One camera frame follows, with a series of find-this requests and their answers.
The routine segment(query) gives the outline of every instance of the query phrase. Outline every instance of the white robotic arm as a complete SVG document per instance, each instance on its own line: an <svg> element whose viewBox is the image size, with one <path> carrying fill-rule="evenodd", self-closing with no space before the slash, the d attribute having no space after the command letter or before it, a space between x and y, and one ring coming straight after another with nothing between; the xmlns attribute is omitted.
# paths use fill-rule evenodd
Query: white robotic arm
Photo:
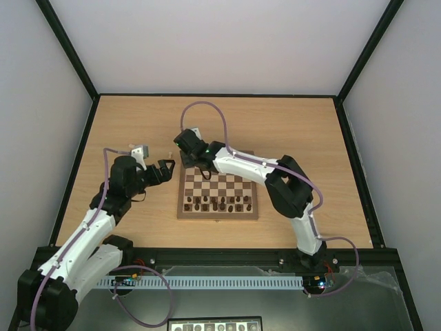
<svg viewBox="0 0 441 331"><path fill-rule="evenodd" d="M133 197L172 178L173 160L160 160L157 168L145 164L147 154L147 146L136 146L117 157L108 182L101 184L72 236L38 270L26 270L20 276L17 307L24 320L30 321L35 314L36 324L45 330L66 330L98 281L121 263L131 264L133 242L118 236L103 239L131 208Z"/></svg>
<svg viewBox="0 0 441 331"><path fill-rule="evenodd" d="M322 241L316 233L314 216L311 213L311 188L269 165L293 168L301 172L298 164L288 156L281 160L265 159L228 148L223 143L205 143L197 128L186 129L175 138L181 149L184 166L198 166L202 171L235 174L266 186L273 206L291 222L297 237L297 248L308 255L320 249Z"/></svg>

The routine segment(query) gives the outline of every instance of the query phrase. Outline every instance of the wooden tabletop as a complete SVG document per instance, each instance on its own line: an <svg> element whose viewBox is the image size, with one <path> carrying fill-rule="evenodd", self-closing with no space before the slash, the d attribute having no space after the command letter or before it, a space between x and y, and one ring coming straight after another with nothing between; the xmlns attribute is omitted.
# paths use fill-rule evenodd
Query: wooden tabletop
<svg viewBox="0 0 441 331"><path fill-rule="evenodd" d="M325 204L314 214L323 237L344 236L359 248L371 248L369 231L352 175L345 143L331 99L101 97L66 210L57 245L80 224L103 182L103 148L129 150L129 144L149 146L147 164L176 161L170 182L147 189L113 231L137 247L157 248L295 248L289 221L272 207L266 188L258 186L257 221L178 220L179 159L173 139L179 134L183 108L196 100L215 103L225 113L229 142L238 150L261 157L297 160L322 190ZM222 121L209 106L187 112L186 127L199 127L207 142L224 141ZM109 162L116 157L109 154ZM318 197L314 194L314 203ZM350 247L344 241L332 248Z"/></svg>

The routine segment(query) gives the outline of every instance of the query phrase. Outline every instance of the black metal frame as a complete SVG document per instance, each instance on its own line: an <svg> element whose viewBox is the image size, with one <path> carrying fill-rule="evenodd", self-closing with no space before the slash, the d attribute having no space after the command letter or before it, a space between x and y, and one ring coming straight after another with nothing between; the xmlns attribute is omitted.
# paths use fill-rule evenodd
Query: black metal frame
<svg viewBox="0 0 441 331"><path fill-rule="evenodd" d="M88 140L88 135L92 127L94 115L96 113L97 106L101 95L130 95L130 96L185 96L185 97L271 97L271 98L332 98L336 107L337 117L342 130L342 135L345 140L346 149L348 152L349 160L351 163L353 175L356 181L358 194L362 203L362 208L365 214L369 234L371 236L373 248L372 249L360 249L360 261L363 265L371 266L392 266L395 269L400 288L404 294L404 300L407 305L409 316L414 330L422 330L422 325L416 311L415 304L413 302L409 284L407 283L400 257L397 250L391 248L385 248L384 239L382 237L380 225L373 207L372 199L369 194L367 182L364 176L364 172L361 166L360 158L358 156L355 143L345 109L343 108L343 101L346 99L349 91L352 89L354 83L362 72L363 68L367 64L373 51L380 42L387 27L392 22L397 11L404 0L390 0L384 14L379 20L375 30L372 32L366 46L360 54L355 66L345 81L342 90L336 95L305 95L305 94L114 94L114 93L102 93L99 94L92 81L90 80L80 58L78 57L72 43L70 42L61 22L59 21L53 7L48 0L36 0L42 13L48 20L52 30L54 31L61 46L65 50L69 60L71 61L78 76L83 82L86 90L88 91L93 104L90 110L86 127L81 137L80 146L76 154L74 165L69 177L68 185L63 196L61 207L55 221L54 229L50 237L49 246L45 248L39 248L36 254L36 259L33 262L33 267L41 264L42 260L46 261L51 257L56 248L54 245L57 241L59 230L63 222L64 214L68 205L70 194L73 189L76 174L78 172L81 157L85 149L85 145ZM340 265L355 265L355 256L353 250L349 249L329 249L329 254L334 254L338 259ZM135 255L143 257L144 261L150 259L155 260L154 267L158 270L167 268L173 265L253 265L262 269L272 269L279 272L289 272L294 265L289 263L280 264L280 259L288 257L293 254L294 250L268 250L268 249L253 249L253 250L226 250L226 249L167 249L167 248L135 248ZM9 330L16 330L19 323L19 316L17 311L15 312Z"/></svg>

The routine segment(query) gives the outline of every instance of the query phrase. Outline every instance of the wire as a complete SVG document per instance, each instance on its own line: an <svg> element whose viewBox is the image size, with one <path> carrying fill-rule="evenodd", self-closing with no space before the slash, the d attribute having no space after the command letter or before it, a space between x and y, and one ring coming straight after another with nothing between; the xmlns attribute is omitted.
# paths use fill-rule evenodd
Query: wire
<svg viewBox="0 0 441 331"><path fill-rule="evenodd" d="M181 115L181 131L184 130L184 116L185 113L193 106L195 105L209 105L211 107L213 107L215 110L217 110L217 112L219 113L221 119L222 119L222 123L223 123L223 134L224 134L224 140L225 140L225 148L227 148L228 153L230 153L231 155L233 155L234 157L237 157L238 159L242 159L244 161L248 161L248 162L252 162L252 163L256 163L260 166L267 166L270 168L275 168L278 170L282 170L298 179L300 179L301 181L304 181L306 184L308 184L309 186L311 186L311 188L313 190L315 190L317 192L319 201L318 203L309 210L309 215L312 215L312 212L314 210L317 210L318 208L320 208L323 205L323 194L320 191L320 189L314 184L312 183L308 178L306 178L305 176L302 176L301 174L298 174L297 172L294 172L291 169L282 167L281 165L278 164L273 164L273 163L266 163L266 162L262 162L259 161L257 159L251 158L251 157L246 157L245 155L239 154L237 151L233 151L232 148L230 147L230 145L228 144L228 129L227 129L227 121L225 120L225 116L222 113L222 110L216 106L214 103L211 103L209 101L195 101L191 104L189 104L187 107L184 108L184 110L182 111L182 115Z"/></svg>
<svg viewBox="0 0 441 331"><path fill-rule="evenodd" d="M241 155L241 154L237 153L236 151L233 151L233 150L231 149L231 147L229 146L229 144L228 144L228 130L227 130L227 121L226 121L226 119L225 119L225 116L224 116L224 114L222 113L222 110L221 110L218 106L216 106L214 103L212 103L212 102L209 102L209 101L195 101L195 102L189 104L187 107L185 107L184 110L182 111L182 115L181 115L181 131L184 131L184 116L185 116L185 113L186 113L191 107L193 107L193 106L195 106L195 105L209 105L209 106L213 107L213 108L219 113L219 115L220 115L220 117L221 117L221 119L222 119L222 123L223 123L223 134L224 134L224 139L225 139L225 147L227 148L228 153L230 153L230 154L233 155L234 157L237 157L238 159L242 159L242 160L244 160L244 161L248 161L248 162L256 163L256 164L261 165L261 166L267 166L267 167L270 167L270 168L274 168L274 169L278 169L278 170L282 170L282 171L284 171L284 172L287 172L288 174L290 174L290 175L292 175L292 176L295 176L296 178L300 179L301 181L304 181L304 182L305 182L306 184L308 184L313 190L315 190L315 191L317 192L317 195L318 195L319 201L318 201L318 203L317 203L314 207L312 207L312 208L309 210L309 222L310 222L310 224L311 224L311 228L312 228L312 231L313 231L314 236L315 236L317 239L321 240L321 241L344 240L344 241L347 241L348 243L350 243L351 246L352 246L352 248L353 248L353 250L354 250L355 253L356 253L356 266L355 266L355 270L353 271L353 275L352 275L352 277L348 280L348 282L347 282L346 284L344 284L341 288L339 288L339 289L337 289L337 290L335 290L335 291L333 291L333 292L330 292L330 293L322 293L322 294L310 294L310 293L308 293L306 290L304 290L304 291L305 291L305 293L308 294L308 297L329 297L329 296L331 296L331 295L334 295L334 294L337 294L337 293L343 291L343 290L344 290L347 286L349 286L349 285L353 282L353 280L356 278L356 276L357 276L357 271L358 271L358 266L360 265L360 259L359 259L359 256L358 256L357 247L356 247L355 244L354 244L352 241L350 241L348 238L344 238L344 237L322 238L322 237L320 237L320 236L318 235L318 232L317 232L317 229L316 229L316 225L314 224L314 219L312 218L312 212L313 212L314 210L317 210L318 208L320 208L320 207L323 205L323 201L324 201L324 199L323 199L323 194L322 194L322 192L319 190L319 188L318 188L314 183L312 183L308 178L302 176L301 174L298 174L297 172L292 171L291 169L288 169L288 168L282 167L282 166L280 166L280 165L278 165L278 164L266 163L266 162L258 161L258 160L256 160L256 159L253 159L253 158L251 158L251 157L246 157L245 155Z"/></svg>
<svg viewBox="0 0 441 331"><path fill-rule="evenodd" d="M88 226L91 226L96 218L98 217L99 212L101 211L101 208L103 207L105 197L107 195L107 190L109 186L109 161L107 159L107 152L122 154L122 155L130 155L129 152L122 152L120 150L113 150L111 148L104 148L103 154L104 154L104 188L103 188L103 195L101 196L101 200L99 201L98 207L96 208L95 213L93 214L92 218L87 222ZM78 241L78 239L81 237L81 235L86 231L85 228L82 228L75 237L66 245L65 249L61 252L60 256L57 258L57 263L62 262L63 257L69 252L70 248ZM46 286L46 283L49 281L50 277L56 270L56 266L52 266L49 269L49 272L46 274L46 276L43 278L39 289L37 290L37 293L35 294L34 302L32 303L32 309L30 312L30 329L31 331L37 331L35 328L35 318L37 316L37 307L40 301L41 293L43 292L44 287Z"/></svg>
<svg viewBox="0 0 441 331"><path fill-rule="evenodd" d="M167 287L168 294L170 296L170 308L168 310L167 316L164 318L164 320L162 322L160 322L158 324L147 324L147 323L144 323L144 322L138 320L135 316L133 316L133 314L131 312L129 312L129 310L124 306L123 302L119 299L119 295L116 293L116 290L118 289L119 283L117 283L115 285L114 289L113 289L114 299L116 300L116 302L118 302L118 304L124 310L124 312L127 315L129 315L129 317L135 323L143 326L144 328L159 328L160 326L167 324L167 321L172 316L172 313L173 313L173 310L174 310L174 297L173 297L172 289L170 288L170 284L167 282L167 280L164 278L164 276L162 274L157 272L155 269L151 269L151 268L146 267L144 265L125 265L123 267L117 267L117 268L113 269L113 271L124 270L124 269L132 269L132 268L140 268L142 270L147 270L148 272L151 272L152 274L155 274L156 276L161 278L161 280L163 281L164 285Z"/></svg>

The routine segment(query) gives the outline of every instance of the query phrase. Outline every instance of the chessboard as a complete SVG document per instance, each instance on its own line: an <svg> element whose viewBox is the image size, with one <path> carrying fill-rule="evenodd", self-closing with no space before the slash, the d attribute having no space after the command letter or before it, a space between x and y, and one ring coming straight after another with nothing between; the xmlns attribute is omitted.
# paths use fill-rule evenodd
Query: chessboard
<svg viewBox="0 0 441 331"><path fill-rule="evenodd" d="M258 219L256 183L233 174L181 166L178 219Z"/></svg>

